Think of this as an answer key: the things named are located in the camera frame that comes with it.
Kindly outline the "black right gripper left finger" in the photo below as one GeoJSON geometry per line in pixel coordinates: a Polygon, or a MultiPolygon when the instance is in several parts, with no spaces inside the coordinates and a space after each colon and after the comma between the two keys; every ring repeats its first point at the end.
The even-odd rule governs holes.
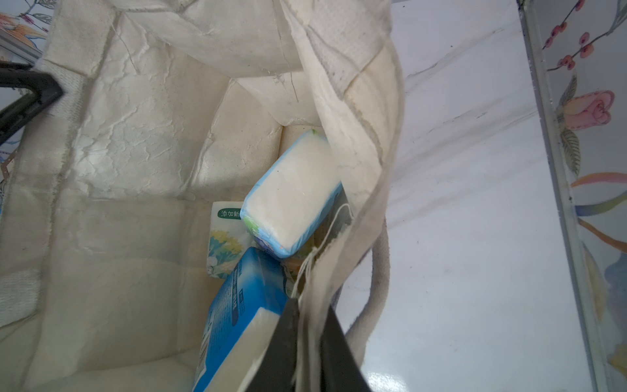
{"type": "Polygon", "coordinates": [[[31,65],[1,62],[1,88],[25,89],[25,96],[1,110],[1,144],[64,95],[60,84],[48,73],[31,65]]]}

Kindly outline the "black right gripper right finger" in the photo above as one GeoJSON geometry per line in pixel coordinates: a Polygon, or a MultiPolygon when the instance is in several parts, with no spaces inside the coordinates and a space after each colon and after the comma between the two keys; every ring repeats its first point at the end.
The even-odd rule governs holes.
{"type": "Polygon", "coordinates": [[[333,308],[312,348],[301,337],[298,300],[287,301],[267,350],[251,366],[246,391],[369,391],[333,308]]]}

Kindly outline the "small white tissue pack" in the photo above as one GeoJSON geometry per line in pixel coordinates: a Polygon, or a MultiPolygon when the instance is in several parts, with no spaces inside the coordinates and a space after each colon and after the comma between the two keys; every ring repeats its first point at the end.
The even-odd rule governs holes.
{"type": "Polygon", "coordinates": [[[267,350],[287,303],[279,261],[248,248],[214,298],[202,335],[194,391],[240,391],[267,350]]]}

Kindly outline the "beige canvas tote bag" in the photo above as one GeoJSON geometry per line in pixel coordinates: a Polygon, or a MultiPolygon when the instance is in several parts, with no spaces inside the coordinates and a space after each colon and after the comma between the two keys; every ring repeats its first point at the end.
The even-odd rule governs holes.
{"type": "Polygon", "coordinates": [[[385,209],[403,122],[388,1],[60,1],[37,70],[64,91],[25,128],[1,212],[4,391],[190,391],[212,204],[305,132],[342,190],[297,285],[312,348],[372,255],[357,364],[390,284],[385,209]]]}

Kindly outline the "cartoon print tissue pack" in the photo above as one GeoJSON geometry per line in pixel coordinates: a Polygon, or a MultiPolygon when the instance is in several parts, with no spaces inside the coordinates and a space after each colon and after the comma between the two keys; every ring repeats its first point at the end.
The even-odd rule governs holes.
{"type": "Polygon", "coordinates": [[[243,202],[212,204],[210,238],[207,248],[207,272],[226,279],[248,248],[256,241],[240,217],[243,202]]]}

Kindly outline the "white blue tissue cube pack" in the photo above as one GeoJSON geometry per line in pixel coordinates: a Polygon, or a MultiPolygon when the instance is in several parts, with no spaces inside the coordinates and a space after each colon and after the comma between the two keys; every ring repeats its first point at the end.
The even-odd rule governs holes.
{"type": "Polygon", "coordinates": [[[289,258],[317,230],[341,190],[328,139],[309,130],[253,186],[240,217],[261,248],[289,258]]]}

